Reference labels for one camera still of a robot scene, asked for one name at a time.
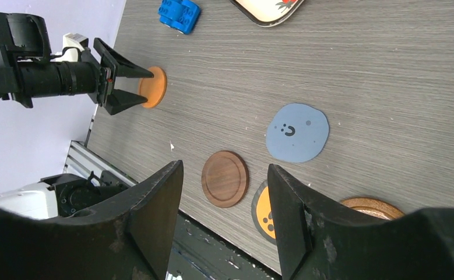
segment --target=brown round object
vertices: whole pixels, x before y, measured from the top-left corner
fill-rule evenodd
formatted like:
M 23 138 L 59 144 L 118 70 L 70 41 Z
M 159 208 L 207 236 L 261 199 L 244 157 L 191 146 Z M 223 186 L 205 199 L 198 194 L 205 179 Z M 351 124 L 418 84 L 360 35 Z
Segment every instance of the brown round object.
M 143 103 L 144 108 L 154 108 L 161 102 L 167 91 L 167 75 L 157 66 L 148 68 L 148 71 L 153 73 L 154 77 L 139 79 L 138 94 L 148 99 Z
M 395 206 L 375 198 L 355 197 L 341 203 L 359 212 L 385 220 L 394 220 L 405 215 Z
M 249 186 L 249 171 L 236 153 L 223 150 L 214 153 L 205 163 L 201 183 L 206 198 L 215 206 L 234 206 Z

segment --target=blue toy block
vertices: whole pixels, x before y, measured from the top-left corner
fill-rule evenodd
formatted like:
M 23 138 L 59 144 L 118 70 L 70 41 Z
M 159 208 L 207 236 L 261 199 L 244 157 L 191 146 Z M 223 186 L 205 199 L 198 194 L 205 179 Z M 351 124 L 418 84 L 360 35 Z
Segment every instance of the blue toy block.
M 161 23 L 184 34 L 192 32 L 200 12 L 199 6 L 189 0 L 162 0 L 158 9 Z

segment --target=white backdrop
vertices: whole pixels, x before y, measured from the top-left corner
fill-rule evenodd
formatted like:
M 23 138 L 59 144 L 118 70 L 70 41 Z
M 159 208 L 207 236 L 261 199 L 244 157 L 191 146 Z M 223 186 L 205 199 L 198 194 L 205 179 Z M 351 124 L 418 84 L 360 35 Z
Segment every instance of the white backdrop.
M 44 17 L 55 53 L 69 32 L 113 46 L 124 5 L 125 0 L 0 0 L 0 12 Z M 96 108 L 86 94 L 33 99 L 33 104 L 26 109 L 0 100 L 0 193 L 62 173 L 71 140 L 86 138 Z

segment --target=table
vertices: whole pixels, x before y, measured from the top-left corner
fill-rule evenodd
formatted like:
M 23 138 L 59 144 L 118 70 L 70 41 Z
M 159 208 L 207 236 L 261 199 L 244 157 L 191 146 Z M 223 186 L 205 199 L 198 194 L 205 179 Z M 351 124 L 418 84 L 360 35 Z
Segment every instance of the table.
M 306 0 L 271 29 L 229 1 L 196 3 L 203 12 L 185 36 L 159 23 L 159 2 L 127 1 L 115 48 L 164 68 L 168 90 L 151 110 L 98 110 L 91 150 L 136 180 L 184 160 L 181 209 L 277 271 L 276 247 L 251 218 L 269 163 L 335 200 L 377 197 L 405 212 L 454 206 L 454 0 Z M 137 83 L 117 86 L 136 92 Z M 274 160 L 264 144 L 292 102 L 330 124 L 323 152 L 302 164 Z M 227 209 L 200 184 L 220 150 L 241 155 L 251 174 L 245 198 Z

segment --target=blue bear face coaster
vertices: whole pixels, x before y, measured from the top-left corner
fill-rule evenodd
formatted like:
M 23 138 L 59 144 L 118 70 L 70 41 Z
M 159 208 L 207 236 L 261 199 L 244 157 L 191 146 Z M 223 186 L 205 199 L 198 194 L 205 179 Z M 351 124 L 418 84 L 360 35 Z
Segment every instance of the blue bear face coaster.
M 330 126 L 323 112 L 291 103 L 283 106 L 266 131 L 266 147 L 275 159 L 306 162 L 315 158 L 328 140 Z

